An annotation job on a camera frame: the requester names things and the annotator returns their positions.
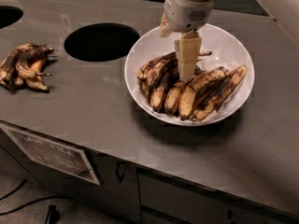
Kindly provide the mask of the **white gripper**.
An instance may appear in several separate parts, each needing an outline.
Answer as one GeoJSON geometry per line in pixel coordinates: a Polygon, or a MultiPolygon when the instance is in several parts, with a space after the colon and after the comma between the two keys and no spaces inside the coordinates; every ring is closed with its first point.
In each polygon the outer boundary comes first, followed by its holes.
{"type": "Polygon", "coordinates": [[[202,38],[195,30],[206,24],[213,6],[213,0],[164,0],[159,36],[182,33],[175,41],[175,52],[179,78],[184,82],[192,79],[201,48],[202,38]]]}

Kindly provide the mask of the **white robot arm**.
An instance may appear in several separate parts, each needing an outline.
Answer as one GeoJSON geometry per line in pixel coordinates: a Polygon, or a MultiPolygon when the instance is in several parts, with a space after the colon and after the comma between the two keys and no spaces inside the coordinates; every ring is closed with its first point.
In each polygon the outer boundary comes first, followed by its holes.
{"type": "Polygon", "coordinates": [[[175,41],[179,77],[191,80],[199,56],[202,38],[198,34],[208,20],[213,7],[263,14],[272,18],[299,45],[299,0],[164,0],[160,36],[180,33],[175,41]]]}

